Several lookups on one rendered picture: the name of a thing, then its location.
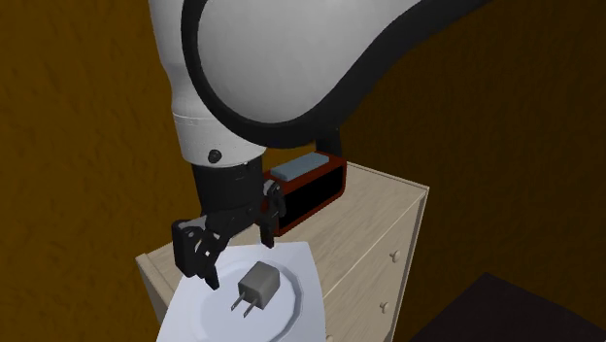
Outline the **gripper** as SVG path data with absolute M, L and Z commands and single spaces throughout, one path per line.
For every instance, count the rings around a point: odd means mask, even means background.
M 215 291 L 219 288 L 216 262 L 233 236 L 233 218 L 215 213 L 246 209 L 246 214 L 255 219 L 260 212 L 256 221 L 260 242 L 271 249 L 279 218 L 286 214 L 284 192 L 274 180 L 266 180 L 263 185 L 260 156 L 231 167 L 192 164 L 191 168 L 201 215 L 205 216 L 172 223 L 174 261 L 186 277 L 198 276 Z

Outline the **red and black speaker box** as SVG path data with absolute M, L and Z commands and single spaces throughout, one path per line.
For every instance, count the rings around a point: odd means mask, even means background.
M 282 236 L 339 198 L 345 191 L 347 161 L 333 154 L 311 152 L 263 174 L 284 193 L 286 213 L 274 230 Z

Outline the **white square plate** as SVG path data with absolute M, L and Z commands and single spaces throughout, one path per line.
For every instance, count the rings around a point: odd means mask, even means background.
M 280 286 L 260 309 L 237 307 L 238 283 L 258 262 L 272 266 Z M 325 342 L 320 278 L 306 242 L 231 246 L 217 261 L 220 287 L 183 276 L 156 342 Z

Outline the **light wooden chest of drawers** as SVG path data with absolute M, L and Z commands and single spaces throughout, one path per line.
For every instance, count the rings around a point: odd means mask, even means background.
M 391 342 L 421 225 L 426 186 L 350 164 L 344 193 L 278 243 L 306 242 L 320 278 L 325 342 Z M 251 227 L 231 246 L 260 244 Z M 136 259 L 163 323 L 182 273 L 171 245 Z

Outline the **grey plug adapter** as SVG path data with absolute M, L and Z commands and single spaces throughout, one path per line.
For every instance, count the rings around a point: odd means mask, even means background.
M 280 271 L 270 264 L 257 261 L 238 282 L 239 296 L 231 305 L 230 310 L 234 311 L 242 301 L 249 303 L 248 308 L 243 313 L 244 318 L 253 308 L 264 310 L 280 285 Z

